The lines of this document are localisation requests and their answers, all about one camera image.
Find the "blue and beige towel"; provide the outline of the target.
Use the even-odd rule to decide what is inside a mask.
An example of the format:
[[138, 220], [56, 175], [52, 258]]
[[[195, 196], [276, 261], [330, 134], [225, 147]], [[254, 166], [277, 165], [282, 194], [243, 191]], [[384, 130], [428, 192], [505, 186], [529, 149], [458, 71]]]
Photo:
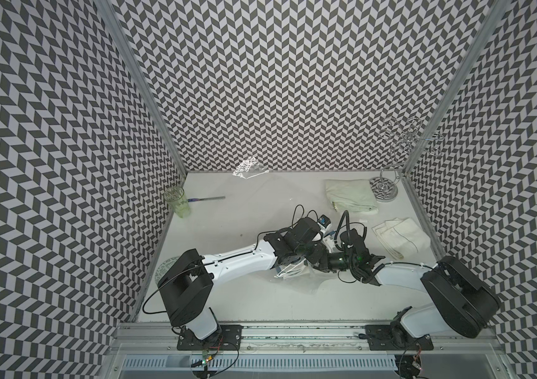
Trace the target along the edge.
[[310, 268], [306, 259], [300, 259], [289, 265], [279, 265], [276, 267], [274, 278], [289, 280], [299, 276], [305, 276], [310, 273]]

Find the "white towel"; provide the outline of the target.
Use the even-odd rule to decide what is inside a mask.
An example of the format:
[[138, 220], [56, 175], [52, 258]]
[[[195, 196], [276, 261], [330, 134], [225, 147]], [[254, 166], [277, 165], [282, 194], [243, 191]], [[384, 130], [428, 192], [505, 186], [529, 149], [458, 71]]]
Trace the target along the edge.
[[396, 261], [403, 261], [430, 248], [429, 235], [410, 218], [387, 220], [373, 227], [373, 233]]

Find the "clear plastic vacuum bag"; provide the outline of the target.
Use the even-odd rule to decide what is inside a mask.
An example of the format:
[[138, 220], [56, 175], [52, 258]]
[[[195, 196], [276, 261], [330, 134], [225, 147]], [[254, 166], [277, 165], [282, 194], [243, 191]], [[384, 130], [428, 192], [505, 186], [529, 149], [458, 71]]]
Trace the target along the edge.
[[[343, 180], [350, 175], [344, 171], [275, 171], [263, 160], [246, 155], [233, 170], [239, 190], [249, 194], [232, 195], [236, 215], [243, 225], [251, 228], [252, 243], [284, 227], [290, 227], [304, 216], [313, 220], [325, 214], [332, 223], [339, 213], [325, 194], [326, 180]], [[301, 295], [315, 295], [330, 285], [338, 285], [336, 273], [322, 273], [310, 268], [310, 273], [289, 280], [274, 278], [274, 268], [254, 276], [272, 289]]]

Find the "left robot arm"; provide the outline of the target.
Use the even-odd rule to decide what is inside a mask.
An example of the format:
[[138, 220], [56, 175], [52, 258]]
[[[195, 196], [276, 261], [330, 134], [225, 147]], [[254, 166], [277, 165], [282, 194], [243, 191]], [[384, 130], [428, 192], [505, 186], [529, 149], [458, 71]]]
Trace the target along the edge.
[[290, 227], [261, 232], [252, 246], [202, 256], [196, 249], [184, 252], [156, 281], [172, 326], [191, 332], [199, 341], [219, 336], [221, 327], [207, 301], [213, 287], [251, 273], [272, 269], [285, 273], [288, 265], [310, 261], [327, 252], [322, 243], [331, 220], [303, 217]]

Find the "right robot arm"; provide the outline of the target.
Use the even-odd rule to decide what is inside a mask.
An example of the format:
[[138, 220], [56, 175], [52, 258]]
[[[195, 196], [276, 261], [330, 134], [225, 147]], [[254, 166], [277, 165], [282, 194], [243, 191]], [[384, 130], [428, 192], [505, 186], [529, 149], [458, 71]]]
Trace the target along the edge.
[[338, 263], [328, 268], [347, 270], [361, 284], [402, 287], [429, 296], [426, 305], [407, 306], [391, 321], [391, 338], [399, 346], [446, 331], [473, 339], [500, 310], [494, 290], [456, 257], [443, 257], [432, 267], [410, 262], [382, 264], [384, 257], [371, 254], [355, 229], [337, 231], [336, 248]]

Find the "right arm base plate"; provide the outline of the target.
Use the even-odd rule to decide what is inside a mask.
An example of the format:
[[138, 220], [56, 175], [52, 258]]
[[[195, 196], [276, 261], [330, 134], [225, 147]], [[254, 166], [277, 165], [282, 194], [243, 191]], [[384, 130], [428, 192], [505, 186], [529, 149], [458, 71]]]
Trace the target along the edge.
[[434, 345], [430, 336], [413, 337], [402, 327], [391, 325], [366, 325], [365, 336], [371, 351], [433, 351]]

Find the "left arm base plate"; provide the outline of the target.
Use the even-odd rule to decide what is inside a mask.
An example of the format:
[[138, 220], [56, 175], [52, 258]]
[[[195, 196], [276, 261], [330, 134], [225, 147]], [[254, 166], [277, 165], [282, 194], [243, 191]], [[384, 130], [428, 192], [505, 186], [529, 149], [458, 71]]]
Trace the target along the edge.
[[237, 351], [241, 345], [242, 325], [218, 325], [218, 329], [205, 339], [198, 339], [188, 328], [179, 334], [177, 350], [195, 351]]

